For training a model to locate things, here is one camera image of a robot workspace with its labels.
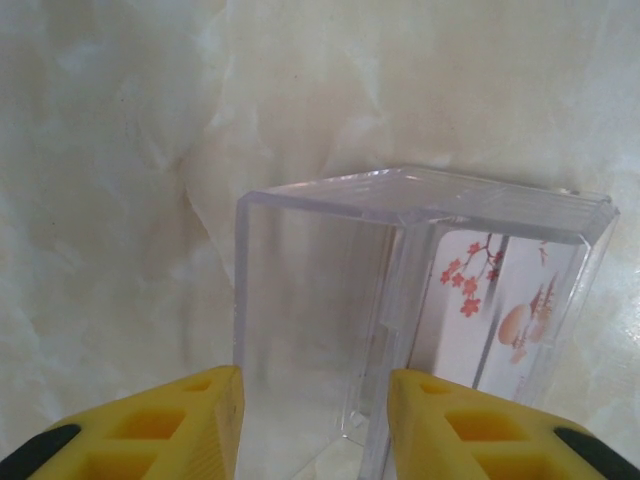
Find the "red flower illustration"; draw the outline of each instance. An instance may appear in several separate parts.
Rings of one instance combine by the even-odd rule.
[[[492,282],[495,279],[497,279],[499,275],[500,275],[500,270],[498,270],[497,268],[494,268],[493,270],[489,270],[487,272],[487,280]]]
[[[482,250],[482,245],[480,245],[480,242],[476,242],[469,245],[469,250],[467,250],[467,253],[469,255],[475,255],[480,250]]]
[[[462,282],[464,282],[464,277],[458,272],[456,273],[453,278],[451,279],[451,284],[454,287],[459,287],[462,285]]]
[[[460,261],[460,259],[456,258],[453,262],[449,264],[449,271],[455,272],[457,269],[460,268],[461,265],[462,265],[462,262]]]
[[[464,305],[460,309],[460,312],[464,313],[464,316],[469,318],[474,313],[478,313],[479,310],[480,310],[480,299],[476,298],[475,300],[472,300],[470,298],[467,298],[464,301]]]
[[[498,278],[502,260],[504,259],[504,251],[497,251],[495,254],[491,251],[491,238],[492,234],[489,233],[485,242],[474,242],[469,245],[467,250],[467,258],[463,261],[460,258],[454,259],[449,263],[449,268],[442,272],[440,282],[443,285],[451,285],[452,288],[460,288],[463,299],[463,306],[461,312],[467,317],[471,317],[480,310],[480,304],[482,299],[476,299],[475,294],[478,291],[479,280],[493,281]],[[484,264],[481,267],[477,266],[477,262],[473,265],[475,275],[467,277],[467,268],[471,264],[472,259],[480,254],[481,259],[484,260]]]
[[[462,294],[467,297],[473,296],[475,291],[478,289],[478,281],[476,277],[471,277],[469,280],[464,281],[464,287],[462,289]]]

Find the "beige marble background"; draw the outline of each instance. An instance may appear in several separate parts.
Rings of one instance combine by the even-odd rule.
[[[640,463],[635,0],[0,0],[0,454],[230,360],[235,201],[404,163],[611,194],[544,403]]]

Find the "red flower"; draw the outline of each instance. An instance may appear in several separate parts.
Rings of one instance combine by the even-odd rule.
[[[464,313],[464,316],[469,318],[474,313],[478,313],[480,310],[480,299],[476,298],[471,300],[470,298],[464,301],[464,305],[460,309],[460,313]]]
[[[462,285],[462,282],[464,282],[464,277],[460,274],[460,272],[458,272],[453,276],[451,280],[451,284],[454,287],[459,287]]]
[[[496,278],[498,278],[498,275],[500,275],[500,270],[499,269],[494,268],[493,270],[489,270],[489,272],[487,272],[487,280],[492,282]]]
[[[482,250],[482,245],[480,245],[480,242],[476,242],[476,243],[473,243],[473,244],[469,245],[469,250],[467,250],[467,253],[469,255],[475,255],[480,250]]]
[[[455,272],[457,269],[460,268],[460,265],[462,265],[462,262],[460,261],[459,258],[456,258],[453,262],[449,264],[449,272]]]
[[[474,292],[478,289],[478,281],[476,277],[471,277],[469,280],[464,281],[464,287],[462,289],[462,294],[470,297],[474,294]]]

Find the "yellow plastic part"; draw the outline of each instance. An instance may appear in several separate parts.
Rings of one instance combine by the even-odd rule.
[[[393,372],[388,414],[398,480],[604,478],[553,433],[579,425],[426,373]]]
[[[82,431],[32,480],[231,480],[244,399],[220,367],[65,418]]]

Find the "clear plastic box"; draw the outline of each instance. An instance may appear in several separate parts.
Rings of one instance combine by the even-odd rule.
[[[602,195],[414,167],[244,196],[237,478],[393,478],[394,368],[534,405],[617,216]]]

